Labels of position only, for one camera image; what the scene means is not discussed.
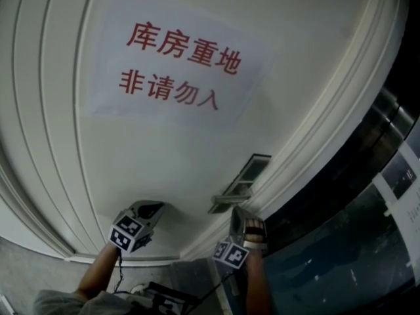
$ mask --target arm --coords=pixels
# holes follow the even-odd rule
[[[247,258],[247,315],[271,315],[271,300],[264,271],[263,256],[252,250]]]
[[[87,300],[93,299],[105,291],[110,283],[112,271],[118,259],[117,247],[107,244],[96,257],[94,263],[82,277],[79,287],[74,292]]]

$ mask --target white door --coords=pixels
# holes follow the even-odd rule
[[[100,251],[132,202],[170,203],[153,242],[133,255],[157,263],[203,255],[223,236],[228,217],[207,213],[211,197],[252,154],[273,157],[249,202],[263,216],[304,185],[379,92],[406,17],[404,0],[0,0],[0,8],[1,142],[23,187],[80,255]],[[147,22],[161,37],[141,56],[139,33],[131,36]],[[163,67],[158,48],[177,22],[189,48]],[[243,89],[225,101],[218,92],[229,81],[215,76],[226,65],[215,63],[236,36],[256,64],[248,80],[243,56]],[[211,68],[188,60],[200,38],[220,47]],[[132,73],[144,68],[144,89],[125,93],[122,73],[137,59]],[[215,83],[215,103],[189,110],[192,99],[178,102],[174,90],[169,105],[153,103],[153,69],[175,74],[174,90],[184,75],[202,82],[192,104]]]

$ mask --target gray shirt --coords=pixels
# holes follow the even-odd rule
[[[133,308],[128,300],[107,292],[86,301],[77,294],[40,291],[33,304],[33,315],[125,315]]]

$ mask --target concrete floor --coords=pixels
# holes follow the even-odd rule
[[[21,315],[32,314],[33,300],[41,289],[74,291],[88,266],[40,255],[0,238],[0,294]],[[169,267],[123,268],[123,273],[121,291],[150,281],[171,287]],[[118,280],[115,269],[109,291],[114,290]]]

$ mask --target gray floor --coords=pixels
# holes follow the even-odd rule
[[[33,299],[41,289],[74,291],[87,268],[87,264],[40,255],[0,238],[0,294],[6,295],[19,314],[32,313]],[[168,267],[123,268],[123,273],[120,290],[130,290],[150,281],[171,286]],[[115,269],[110,291],[118,279],[119,272]]]

